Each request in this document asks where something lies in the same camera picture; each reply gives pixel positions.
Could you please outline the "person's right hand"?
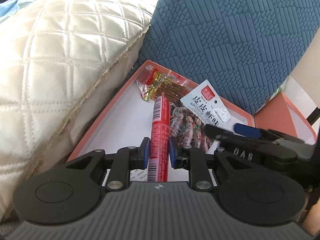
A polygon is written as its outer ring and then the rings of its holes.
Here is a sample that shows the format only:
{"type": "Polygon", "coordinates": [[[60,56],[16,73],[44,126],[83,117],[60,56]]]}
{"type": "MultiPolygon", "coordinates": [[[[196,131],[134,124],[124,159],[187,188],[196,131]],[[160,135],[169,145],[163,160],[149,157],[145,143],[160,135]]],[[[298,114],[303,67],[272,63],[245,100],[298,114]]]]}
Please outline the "person's right hand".
{"type": "Polygon", "coordinates": [[[319,232],[319,193],[310,196],[307,207],[302,227],[315,236],[319,232]]]}

